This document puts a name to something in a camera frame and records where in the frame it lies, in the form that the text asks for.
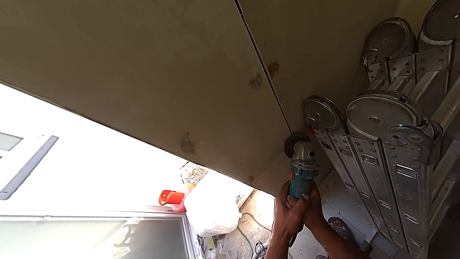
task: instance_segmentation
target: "cable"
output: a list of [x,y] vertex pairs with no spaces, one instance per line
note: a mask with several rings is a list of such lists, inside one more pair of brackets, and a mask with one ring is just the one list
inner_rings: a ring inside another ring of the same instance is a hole
[[[270,231],[270,233],[271,233],[271,230],[268,229],[267,227],[265,227],[264,225],[262,225],[259,221],[257,221],[256,218],[254,217],[254,215],[252,215],[252,214],[250,214],[250,213],[248,213],[248,212],[245,212],[245,213],[242,214],[242,216],[244,216],[244,215],[246,215],[246,214],[249,215],[249,216],[251,216],[251,217],[253,218],[253,220],[254,220],[259,226],[261,226],[261,227],[263,227],[264,229]],[[249,241],[249,239],[247,238],[247,236],[246,236],[246,235],[243,233],[243,231],[240,229],[240,226],[237,226],[236,228],[240,231],[241,235],[243,235],[243,237],[246,239],[247,243],[249,244],[249,247],[250,247],[251,250],[252,250],[252,249],[253,249],[253,246],[251,245],[251,242]],[[256,245],[254,246],[254,253],[256,252],[256,247],[257,247],[257,245],[262,246],[262,242],[259,240],[259,241],[256,243]],[[288,255],[291,259],[294,259],[294,257],[292,257],[292,255],[291,255],[289,252],[288,252],[287,255]]]
[[240,231],[241,235],[243,235],[243,237],[246,239],[246,241],[247,241],[247,243],[249,244],[249,247],[251,248],[251,251],[252,251],[253,246],[251,245],[251,242],[250,242],[249,239],[246,237],[246,235],[243,233],[243,231],[241,231],[240,226],[237,226],[236,228]]
[[248,213],[248,212],[245,212],[245,213],[243,213],[242,216],[244,216],[244,215],[246,215],[246,214],[249,215],[249,216],[251,216],[251,217],[253,218],[253,220],[254,220],[257,224],[259,224],[259,226],[261,226],[261,227],[263,227],[264,229],[266,229],[266,230],[268,230],[268,231],[271,232],[270,229],[268,229],[267,227],[265,227],[264,225],[262,225],[259,221],[257,221],[256,218],[254,217],[254,215],[252,215],[252,214],[250,214],[250,213]]

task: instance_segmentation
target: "teal angle grinder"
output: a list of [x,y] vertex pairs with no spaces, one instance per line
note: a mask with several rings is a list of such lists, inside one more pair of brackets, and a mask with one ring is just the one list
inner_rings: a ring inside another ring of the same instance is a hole
[[[318,175],[319,165],[315,160],[315,151],[310,138],[305,133],[292,134],[284,144],[284,152],[291,159],[289,170],[289,195],[300,199],[310,195],[314,185],[313,178]],[[295,234],[289,242],[289,247],[294,244],[297,237]]]

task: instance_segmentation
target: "orange object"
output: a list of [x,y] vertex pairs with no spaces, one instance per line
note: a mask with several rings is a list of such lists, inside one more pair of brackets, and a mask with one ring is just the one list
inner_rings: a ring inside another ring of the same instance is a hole
[[158,203],[163,206],[165,204],[172,204],[171,209],[177,213],[184,213],[185,206],[184,200],[187,195],[192,191],[196,184],[193,183],[186,183],[182,187],[180,191],[168,191],[163,190],[160,194],[160,198],[158,199]]
[[289,180],[290,180],[291,182],[294,181],[294,170],[292,170],[292,169],[289,170]]
[[184,199],[185,194],[175,191],[163,190],[158,199],[158,203],[163,206],[165,204],[180,204]]

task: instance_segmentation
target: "grinder disc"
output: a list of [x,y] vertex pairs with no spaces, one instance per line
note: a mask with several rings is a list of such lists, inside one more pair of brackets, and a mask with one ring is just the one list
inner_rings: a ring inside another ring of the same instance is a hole
[[299,141],[311,142],[310,138],[305,133],[298,132],[290,135],[286,143],[284,143],[284,153],[286,153],[287,157],[292,158],[294,156],[294,145]]

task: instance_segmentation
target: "dust stain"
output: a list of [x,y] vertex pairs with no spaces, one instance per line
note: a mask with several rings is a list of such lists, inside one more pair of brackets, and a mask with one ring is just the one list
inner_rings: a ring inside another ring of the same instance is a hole
[[259,88],[262,85],[262,76],[257,74],[255,77],[251,78],[249,80],[249,85],[254,89]]
[[268,74],[270,79],[273,80],[275,76],[280,72],[280,63],[278,61],[273,61],[267,65]]
[[179,140],[180,149],[187,154],[195,154],[195,143],[190,140],[190,133],[184,134],[184,137]]

